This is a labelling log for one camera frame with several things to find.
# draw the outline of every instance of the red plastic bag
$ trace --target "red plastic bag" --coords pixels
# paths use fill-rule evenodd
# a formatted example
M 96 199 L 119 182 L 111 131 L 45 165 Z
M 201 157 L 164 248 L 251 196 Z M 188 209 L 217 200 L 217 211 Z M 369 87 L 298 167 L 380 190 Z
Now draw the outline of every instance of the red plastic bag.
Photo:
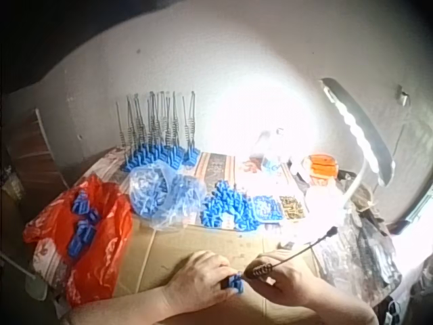
M 80 190 L 85 190 L 90 207 L 101 220 L 90 247 L 73 261 L 68 245 L 76 224 L 85 216 L 71 212 Z M 26 225 L 25 242 L 38 242 L 33 266 L 53 287 L 65 287 L 66 297 L 75 307 L 91 301 L 108 299 L 116 286 L 121 257 L 131 234 L 131 205 L 118 185 L 104 183 L 90 175 L 83 183 L 60 194 L 36 219 Z

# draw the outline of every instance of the bright light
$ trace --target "bright light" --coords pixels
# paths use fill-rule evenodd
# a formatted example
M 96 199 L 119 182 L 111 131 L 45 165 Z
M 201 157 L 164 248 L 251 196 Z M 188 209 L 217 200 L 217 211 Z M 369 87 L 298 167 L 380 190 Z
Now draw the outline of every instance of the bright light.
M 378 174 L 379 173 L 379 162 L 375 157 L 371 144 L 365 139 L 365 134 L 362 128 L 357 124 L 355 117 L 348 112 L 346 105 L 344 105 L 338 98 L 332 93 L 328 87 L 323 87 L 323 91 L 329 98 L 331 103 L 335 104 L 338 112 L 343 116 L 344 122 L 349 126 L 350 132 L 357 139 L 358 146 L 362 149 L 365 159 L 368 161 L 370 169 Z

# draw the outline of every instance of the cardboard surface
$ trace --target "cardboard surface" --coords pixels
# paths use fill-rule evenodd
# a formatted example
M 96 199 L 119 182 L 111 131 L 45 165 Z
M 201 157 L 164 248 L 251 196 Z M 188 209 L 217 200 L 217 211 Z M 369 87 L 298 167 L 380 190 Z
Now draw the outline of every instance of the cardboard surface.
M 272 251 L 277 241 L 258 234 L 229 230 L 209 230 L 189 225 L 181 232 L 155 232 L 134 219 L 133 235 L 114 293 L 130 295 L 166 284 L 190 254 L 210 250 L 226 256 L 231 266 L 243 271 L 258 254 Z M 304 259 L 315 271 L 312 253 Z M 224 303 L 195 313 L 177 316 L 164 324 L 320 324 L 317 316 L 305 308 L 272 304 L 245 283 L 245 292 Z

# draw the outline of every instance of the textured wall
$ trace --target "textured wall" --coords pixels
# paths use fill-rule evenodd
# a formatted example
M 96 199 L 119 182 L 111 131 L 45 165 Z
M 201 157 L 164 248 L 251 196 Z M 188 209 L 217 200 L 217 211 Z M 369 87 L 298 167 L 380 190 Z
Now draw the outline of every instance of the textured wall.
M 55 159 L 67 167 L 120 142 L 114 103 L 125 109 L 125 94 L 193 89 L 199 148 L 246 155 L 261 130 L 285 127 L 291 153 L 329 152 L 356 171 L 361 152 L 317 82 L 333 77 L 391 151 L 407 123 L 394 181 L 377 190 L 391 221 L 433 165 L 426 39 L 396 1 L 186 1 L 84 44 L 41 82 L 11 94 L 5 119 L 38 106 Z M 394 98 L 398 84 L 411 95 L 410 113 Z M 375 185 L 372 174 L 366 180 Z

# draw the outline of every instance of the clear plastic bag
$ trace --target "clear plastic bag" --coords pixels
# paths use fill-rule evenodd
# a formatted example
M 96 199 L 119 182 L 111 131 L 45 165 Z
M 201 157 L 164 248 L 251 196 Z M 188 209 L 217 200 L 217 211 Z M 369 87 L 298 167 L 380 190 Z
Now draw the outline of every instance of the clear plastic bag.
M 174 231 L 184 228 L 187 220 L 200 212 L 206 186 L 156 161 L 131 171 L 129 196 L 135 213 L 149 221 L 151 227 Z

